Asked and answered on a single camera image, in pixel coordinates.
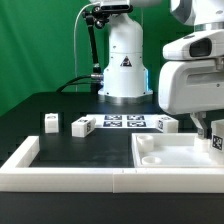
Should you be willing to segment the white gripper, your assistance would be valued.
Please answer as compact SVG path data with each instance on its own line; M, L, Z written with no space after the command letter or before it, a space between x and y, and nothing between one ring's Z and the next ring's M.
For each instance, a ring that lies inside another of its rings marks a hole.
M161 69L161 109L171 115L191 113L199 138L207 137L207 111L224 109L224 71L214 60L170 61Z

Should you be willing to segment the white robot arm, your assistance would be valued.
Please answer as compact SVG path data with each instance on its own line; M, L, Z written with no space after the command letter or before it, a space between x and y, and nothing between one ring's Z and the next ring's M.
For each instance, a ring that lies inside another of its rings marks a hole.
M117 102L138 99L147 90L142 63L143 30L128 12L161 0L100 0L109 16L109 65L99 94ZM163 47L158 102L171 115L189 113L198 135L207 138L205 113L224 108L224 0L170 0L171 14L194 32Z

